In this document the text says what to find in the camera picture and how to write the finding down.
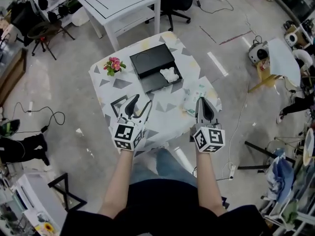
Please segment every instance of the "person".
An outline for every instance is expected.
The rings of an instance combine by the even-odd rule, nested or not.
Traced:
[[[132,161],[121,150],[98,214],[70,211],[61,236],[271,235],[255,206],[223,208],[210,154],[196,152],[197,178],[165,148],[156,152],[158,175]]]
[[[295,97],[294,103],[282,109],[276,119],[277,124],[282,122],[283,118],[290,113],[295,113],[312,108],[314,105],[314,92],[305,98]]]
[[[0,137],[0,165],[6,163],[26,162],[34,158],[41,159],[45,165],[50,165],[46,156],[47,143],[44,135],[26,137],[22,141]]]

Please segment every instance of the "robot part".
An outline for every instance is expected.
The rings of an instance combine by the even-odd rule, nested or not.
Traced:
[[[193,135],[199,152],[214,153],[225,146],[225,132],[217,129],[218,112],[204,97],[200,97],[196,104],[196,132]]]
[[[117,148],[135,150],[144,137],[144,124],[148,120],[152,101],[150,100],[137,116],[133,112],[139,97],[139,94],[132,96],[119,109],[118,120],[112,132],[112,140]]]

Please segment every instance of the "black helmet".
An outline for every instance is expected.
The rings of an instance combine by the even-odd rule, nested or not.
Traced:
[[[53,24],[55,23],[58,19],[57,19],[57,15],[54,12],[49,11],[48,12],[48,19],[49,21]]]
[[[41,10],[45,10],[48,7],[48,1],[47,0],[38,0],[38,6]]]
[[[62,17],[65,17],[66,15],[69,14],[68,7],[66,7],[66,6],[64,6],[64,5],[59,6],[58,12],[59,12],[59,15],[62,16]]]

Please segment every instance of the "patterned tablecloth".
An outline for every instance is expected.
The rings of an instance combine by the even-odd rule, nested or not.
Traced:
[[[179,83],[145,94],[131,64],[130,56],[146,49],[165,43],[175,58],[175,63],[183,77]],[[118,72],[114,77],[107,76],[104,65],[109,57],[118,57],[126,64],[126,69]],[[112,126],[117,121],[116,113],[122,101],[140,94],[135,112],[139,114],[145,104],[152,100],[152,109],[146,122],[146,136],[137,146],[136,154],[150,151],[165,142],[181,136],[195,124],[195,118],[183,109],[183,100],[188,89],[193,85],[203,84],[207,88],[207,99],[219,111],[222,109],[221,100],[206,77],[199,79],[200,67],[182,44],[180,39],[170,31],[146,38],[110,56],[100,60],[90,68],[90,76],[101,105],[106,122],[112,132]]]

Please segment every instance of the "black box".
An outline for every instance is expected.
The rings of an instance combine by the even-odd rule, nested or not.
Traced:
[[[176,66],[175,59],[166,44],[132,55],[130,59],[145,93],[178,83],[183,79]],[[179,79],[168,83],[159,71],[170,67],[174,67],[174,72],[179,76]]]

